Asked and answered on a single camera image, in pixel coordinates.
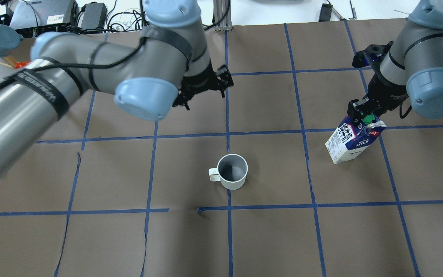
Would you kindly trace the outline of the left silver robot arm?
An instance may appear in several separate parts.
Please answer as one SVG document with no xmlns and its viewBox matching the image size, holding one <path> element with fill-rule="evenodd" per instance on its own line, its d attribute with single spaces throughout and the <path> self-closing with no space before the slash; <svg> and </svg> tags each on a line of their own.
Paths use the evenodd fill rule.
<svg viewBox="0 0 443 277">
<path fill-rule="evenodd" d="M 88 90 L 109 93 L 126 113 L 160 121 L 208 90 L 234 85 L 227 65 L 212 67 L 195 0 L 146 0 L 148 25 L 136 48 L 47 32 L 30 63 L 0 82 L 0 177 Z"/>
</svg>

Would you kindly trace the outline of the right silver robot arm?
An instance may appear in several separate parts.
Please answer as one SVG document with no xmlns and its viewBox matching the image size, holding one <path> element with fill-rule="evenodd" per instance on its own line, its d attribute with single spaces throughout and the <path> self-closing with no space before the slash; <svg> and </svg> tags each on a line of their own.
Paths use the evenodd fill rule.
<svg viewBox="0 0 443 277">
<path fill-rule="evenodd" d="M 408 110 L 443 118 L 443 0 L 421 0 L 394 41 L 357 52 L 352 66 L 374 71 L 366 95 L 348 104 L 354 126 L 401 108 L 408 98 Z"/>
</svg>

